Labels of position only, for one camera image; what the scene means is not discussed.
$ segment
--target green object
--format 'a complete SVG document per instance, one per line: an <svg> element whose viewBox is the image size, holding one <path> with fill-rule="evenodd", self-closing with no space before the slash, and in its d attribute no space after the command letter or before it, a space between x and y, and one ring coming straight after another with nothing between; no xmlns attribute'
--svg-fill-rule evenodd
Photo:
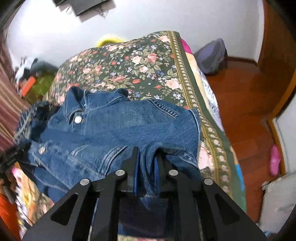
<svg viewBox="0 0 296 241"><path fill-rule="evenodd" d="M49 91L50 86L54 80L54 75L51 73L44 72L39 77L36 77L36 82L29 90L25 97L25 100L30 104L34 104L38 100L42 100L46 92Z"/></svg>

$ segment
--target wooden floor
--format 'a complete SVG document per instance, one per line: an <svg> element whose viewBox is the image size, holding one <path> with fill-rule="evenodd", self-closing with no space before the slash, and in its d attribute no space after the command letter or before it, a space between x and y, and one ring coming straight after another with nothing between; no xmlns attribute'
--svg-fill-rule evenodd
<svg viewBox="0 0 296 241"><path fill-rule="evenodd" d="M228 69L207 78L244 175L247 214L258 221L263 196L261 185L275 179L269 174L270 148L274 142L266 117L278 103L285 86L279 87L254 64L236 61L229 61Z"/></svg>

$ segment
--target gray bag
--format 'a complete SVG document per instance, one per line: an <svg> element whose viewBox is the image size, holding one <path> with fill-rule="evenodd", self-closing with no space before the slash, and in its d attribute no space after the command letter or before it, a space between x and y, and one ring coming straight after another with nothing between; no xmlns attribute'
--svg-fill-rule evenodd
<svg viewBox="0 0 296 241"><path fill-rule="evenodd" d="M208 43L193 56L205 74L216 74L219 70L227 68L227 50L222 39Z"/></svg>

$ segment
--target striped curtain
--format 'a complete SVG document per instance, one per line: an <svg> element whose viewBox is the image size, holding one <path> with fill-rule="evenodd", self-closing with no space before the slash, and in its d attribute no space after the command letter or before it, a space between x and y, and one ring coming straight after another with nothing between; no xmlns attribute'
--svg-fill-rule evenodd
<svg viewBox="0 0 296 241"><path fill-rule="evenodd" d="M13 145L13 136L20 114L30 105L21 99L14 89L14 72L6 47L6 37L0 31L0 149Z"/></svg>

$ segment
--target black metal bracket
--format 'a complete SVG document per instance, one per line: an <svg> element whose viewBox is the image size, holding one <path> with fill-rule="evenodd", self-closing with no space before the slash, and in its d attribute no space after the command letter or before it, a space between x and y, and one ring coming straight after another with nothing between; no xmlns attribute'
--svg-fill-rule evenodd
<svg viewBox="0 0 296 241"><path fill-rule="evenodd" d="M24 235L23 241L87 241L94 214L91 241L116 241L119 201L138 198L134 179L138 148L121 169L91 182L82 179ZM198 182L179 172L161 153L157 154L160 198L171 201L175 240L199 241L199 219L205 241L263 241L263 232L211 179Z"/></svg>

